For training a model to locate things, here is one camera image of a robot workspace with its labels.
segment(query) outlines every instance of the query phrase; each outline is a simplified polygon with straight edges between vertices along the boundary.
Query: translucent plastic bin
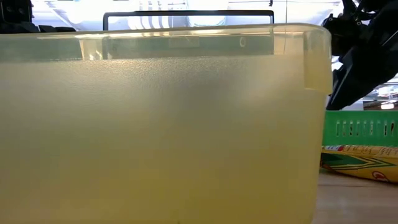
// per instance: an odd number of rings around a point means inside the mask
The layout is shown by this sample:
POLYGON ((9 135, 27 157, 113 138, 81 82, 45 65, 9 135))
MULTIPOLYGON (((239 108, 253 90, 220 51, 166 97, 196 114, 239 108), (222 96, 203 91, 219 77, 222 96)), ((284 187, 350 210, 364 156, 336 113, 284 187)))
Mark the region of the translucent plastic bin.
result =
POLYGON ((0 223, 311 222, 325 29, 1 35, 0 52, 0 223))

